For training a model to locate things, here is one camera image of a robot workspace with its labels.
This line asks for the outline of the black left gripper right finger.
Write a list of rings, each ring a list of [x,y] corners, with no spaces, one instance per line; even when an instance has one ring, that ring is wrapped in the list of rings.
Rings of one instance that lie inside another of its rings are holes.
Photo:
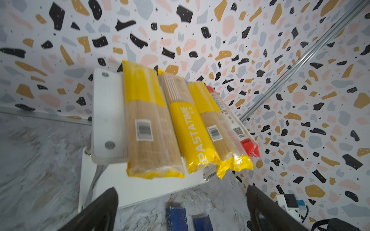
[[[248,186],[246,197],[253,231],[307,230],[256,186]]]

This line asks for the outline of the blue Ankara spaghetti bag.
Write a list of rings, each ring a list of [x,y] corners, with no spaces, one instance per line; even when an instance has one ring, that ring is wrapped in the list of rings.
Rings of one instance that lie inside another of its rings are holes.
[[[213,231],[210,216],[195,216],[193,217],[195,231]]]

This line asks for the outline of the red spaghetti bag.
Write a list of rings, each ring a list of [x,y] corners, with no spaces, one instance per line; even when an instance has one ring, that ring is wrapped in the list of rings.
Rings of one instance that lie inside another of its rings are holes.
[[[231,128],[239,137],[239,141],[249,157],[261,158],[257,142],[253,139],[249,131],[245,128],[239,118],[230,110],[219,94],[210,86],[206,86],[213,100],[228,118]]]

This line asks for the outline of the yellow Pastatime spaghetti bag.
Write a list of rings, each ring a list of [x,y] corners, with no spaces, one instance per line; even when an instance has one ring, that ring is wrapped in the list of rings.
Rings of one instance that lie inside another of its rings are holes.
[[[182,77],[158,71],[188,173],[217,165],[219,155]]]

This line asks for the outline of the yellow clear spaghetti bag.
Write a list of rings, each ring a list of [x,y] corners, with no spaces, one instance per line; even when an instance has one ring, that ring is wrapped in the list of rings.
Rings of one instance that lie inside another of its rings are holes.
[[[228,118],[213,100],[205,83],[191,82],[187,87],[218,153],[217,176],[222,179],[228,170],[252,170],[253,163],[250,157],[231,128]]]

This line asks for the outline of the blue Barilla spaghetti box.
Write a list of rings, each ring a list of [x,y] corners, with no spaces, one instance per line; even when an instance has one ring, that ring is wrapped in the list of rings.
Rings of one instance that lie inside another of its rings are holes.
[[[188,221],[184,207],[167,208],[166,218],[168,231],[188,231]]]

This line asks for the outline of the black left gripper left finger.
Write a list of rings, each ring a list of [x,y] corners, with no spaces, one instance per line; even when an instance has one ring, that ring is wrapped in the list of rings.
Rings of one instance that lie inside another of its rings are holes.
[[[60,228],[61,231],[114,230],[119,197],[115,188],[107,189],[77,216]]]

